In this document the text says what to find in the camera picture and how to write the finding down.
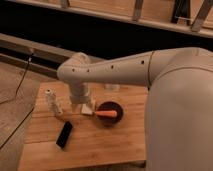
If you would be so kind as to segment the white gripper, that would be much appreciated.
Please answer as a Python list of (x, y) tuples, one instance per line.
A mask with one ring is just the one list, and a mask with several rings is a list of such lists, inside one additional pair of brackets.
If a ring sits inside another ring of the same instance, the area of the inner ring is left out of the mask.
[(73, 103), (71, 104), (72, 112), (76, 112), (77, 104), (83, 104), (81, 113), (84, 115), (92, 115), (95, 111), (96, 103), (94, 100), (89, 102), (91, 100), (91, 92), (89, 86), (85, 83), (71, 84), (69, 86), (69, 90), (70, 100)]

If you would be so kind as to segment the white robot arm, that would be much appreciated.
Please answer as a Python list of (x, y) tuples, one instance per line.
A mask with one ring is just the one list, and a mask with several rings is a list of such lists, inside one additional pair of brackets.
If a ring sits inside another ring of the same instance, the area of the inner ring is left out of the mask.
[(213, 52), (153, 50), (92, 63), (75, 53), (57, 69), (70, 100), (91, 99), (90, 83), (149, 88), (145, 104), (147, 171), (213, 171)]

